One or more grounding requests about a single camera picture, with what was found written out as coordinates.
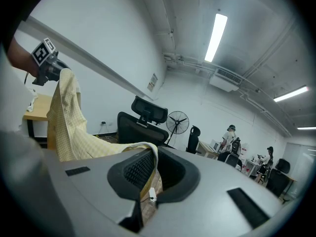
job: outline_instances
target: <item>ceiling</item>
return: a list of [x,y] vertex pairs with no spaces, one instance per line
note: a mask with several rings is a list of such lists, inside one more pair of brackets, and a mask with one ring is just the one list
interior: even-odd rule
[[[286,0],[144,0],[170,70],[209,76],[217,66],[244,77],[241,88],[285,130],[316,126],[315,60],[308,33]],[[204,61],[215,14],[228,17],[212,63]],[[309,91],[273,98],[303,85]]]

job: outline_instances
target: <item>yellow towel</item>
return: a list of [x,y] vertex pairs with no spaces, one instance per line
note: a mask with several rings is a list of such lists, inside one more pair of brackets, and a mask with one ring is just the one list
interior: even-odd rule
[[[135,148],[151,148],[158,164],[158,150],[154,144],[112,144],[86,132],[87,120],[82,115],[76,92],[76,77],[70,69],[63,69],[47,113],[47,148],[56,150],[60,161],[97,158],[126,152]],[[150,188],[153,171],[141,197]]]

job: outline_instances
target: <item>ceiling light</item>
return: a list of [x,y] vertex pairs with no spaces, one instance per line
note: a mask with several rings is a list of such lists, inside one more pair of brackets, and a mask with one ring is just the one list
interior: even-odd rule
[[316,126],[298,127],[299,130],[316,130]]
[[216,50],[218,48],[219,42],[221,41],[221,38],[223,36],[226,22],[227,22],[226,16],[221,15],[221,14],[216,14],[211,40],[209,42],[209,46],[208,46],[207,53],[205,56],[206,61],[212,62],[215,56]]
[[297,95],[299,95],[299,94],[301,94],[301,93],[304,93],[304,92],[306,92],[306,91],[308,91],[308,88],[307,88],[306,86],[303,86],[303,87],[301,87],[301,88],[299,88],[299,89],[296,89],[296,90],[294,90],[294,91],[292,91],[292,92],[290,92],[290,93],[287,93],[287,94],[285,94],[285,95],[283,95],[283,96],[277,97],[277,98],[275,98],[274,100],[275,100],[276,102],[282,101],[282,100],[284,100],[284,99],[297,96]]

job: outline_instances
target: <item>standing fan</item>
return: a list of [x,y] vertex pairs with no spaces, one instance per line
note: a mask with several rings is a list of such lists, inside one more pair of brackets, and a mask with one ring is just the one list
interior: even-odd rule
[[169,144],[172,135],[184,133],[189,127],[189,118],[183,112],[175,111],[169,114],[166,121],[167,128],[171,133],[170,139],[167,143]]

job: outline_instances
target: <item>ceiling air conditioning unit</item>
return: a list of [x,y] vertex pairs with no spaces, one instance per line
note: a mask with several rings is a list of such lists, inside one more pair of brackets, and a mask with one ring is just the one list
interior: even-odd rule
[[241,78],[226,70],[217,68],[209,80],[209,83],[224,91],[230,92],[232,90],[236,91],[239,89]]

